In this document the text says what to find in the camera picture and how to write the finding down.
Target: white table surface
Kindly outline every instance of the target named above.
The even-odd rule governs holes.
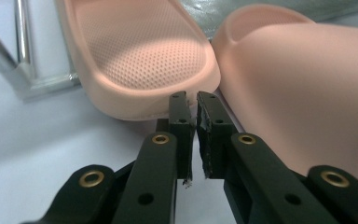
[[[0,38],[15,55],[13,2],[0,0]],[[38,74],[68,72],[53,4],[30,2]],[[329,22],[358,26],[358,13]],[[135,160],[155,124],[107,117],[81,87],[23,102],[0,75],[0,224],[41,218],[68,177],[84,166],[117,170]],[[204,179],[197,141],[193,186],[178,188],[176,223],[235,223],[223,181]]]

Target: round hole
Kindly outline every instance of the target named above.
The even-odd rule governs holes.
[[[255,143],[255,139],[251,135],[243,134],[238,137],[238,140],[246,145],[252,145]]]
[[[83,188],[92,188],[103,182],[104,175],[101,171],[88,171],[79,179],[79,185]]]
[[[170,138],[167,135],[159,134],[153,137],[153,142],[156,144],[166,144],[170,141]]]
[[[350,181],[345,176],[333,171],[323,171],[321,177],[325,182],[339,188],[347,188],[350,185]]]
[[[296,196],[295,194],[286,194],[284,196],[284,199],[289,202],[290,204],[293,205],[300,205],[301,204],[301,199],[298,198],[298,196]]]
[[[154,197],[153,194],[151,193],[144,193],[138,197],[138,203],[142,205],[151,204],[153,201],[154,201]]]

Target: white surface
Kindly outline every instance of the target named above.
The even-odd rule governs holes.
[[[12,2],[0,0],[0,38],[15,55]],[[30,2],[39,74],[67,72],[52,2]],[[334,22],[358,26],[358,15]],[[90,164],[121,168],[154,129],[155,121],[105,116],[81,88],[24,103],[0,76],[0,224],[41,218],[70,174]],[[195,139],[193,186],[178,188],[176,223],[235,223],[223,182],[203,178],[198,149]]]

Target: pink object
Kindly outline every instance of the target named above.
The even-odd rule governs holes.
[[[252,6],[212,44],[220,90],[247,132],[303,175],[328,164],[358,178],[358,29]]]
[[[220,73],[199,26],[175,0],[57,0],[62,29],[92,103],[117,119],[155,119],[168,96],[214,91]]]

